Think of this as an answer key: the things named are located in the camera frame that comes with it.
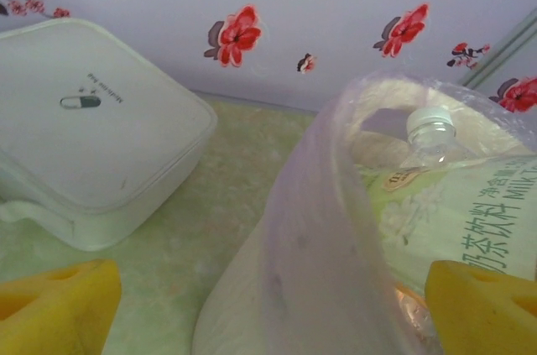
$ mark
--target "pill icon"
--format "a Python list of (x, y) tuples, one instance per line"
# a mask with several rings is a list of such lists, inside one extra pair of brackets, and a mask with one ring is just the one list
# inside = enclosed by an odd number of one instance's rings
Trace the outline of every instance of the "pill icon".
[(60, 101), (60, 105), (64, 109), (86, 109), (88, 107), (101, 106), (101, 99), (99, 97), (64, 97)]

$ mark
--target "white bottle cap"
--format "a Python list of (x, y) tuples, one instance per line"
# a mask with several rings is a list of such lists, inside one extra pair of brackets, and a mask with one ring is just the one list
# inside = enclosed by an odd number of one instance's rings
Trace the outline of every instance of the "white bottle cap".
[(410, 114), (406, 121), (406, 131), (412, 133), (418, 127), (436, 122), (453, 125), (450, 113), (443, 107), (422, 107)]

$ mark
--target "green countertop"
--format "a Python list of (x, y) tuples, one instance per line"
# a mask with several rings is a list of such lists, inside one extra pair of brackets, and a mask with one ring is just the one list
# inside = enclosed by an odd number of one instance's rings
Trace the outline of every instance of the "green countertop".
[(261, 218), (274, 179), (312, 117), (211, 102), (219, 124), (192, 175), (129, 238), (101, 252), (35, 223), (0, 222), (0, 282), (112, 258), (123, 296), (103, 355), (190, 355), (196, 317)]

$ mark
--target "gold label sticker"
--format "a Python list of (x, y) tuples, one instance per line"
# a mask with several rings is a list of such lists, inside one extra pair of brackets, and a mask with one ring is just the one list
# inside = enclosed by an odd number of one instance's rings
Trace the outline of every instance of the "gold label sticker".
[(424, 171), (420, 168), (410, 168), (400, 170), (399, 172), (392, 173), (383, 183), (383, 189), (385, 191), (392, 192), (400, 189), (403, 186), (408, 185), (416, 177), (421, 175)]

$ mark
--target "plastic bag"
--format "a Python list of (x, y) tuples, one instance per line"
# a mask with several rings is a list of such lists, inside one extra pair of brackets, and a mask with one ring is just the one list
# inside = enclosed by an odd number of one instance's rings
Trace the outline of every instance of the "plastic bag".
[(262, 311), (270, 355), (422, 354), (394, 295), (355, 164), (407, 155), (406, 116), (446, 107), (483, 157), (530, 154), (534, 130), (461, 86), (375, 75), (318, 114), (280, 171), (263, 215)]

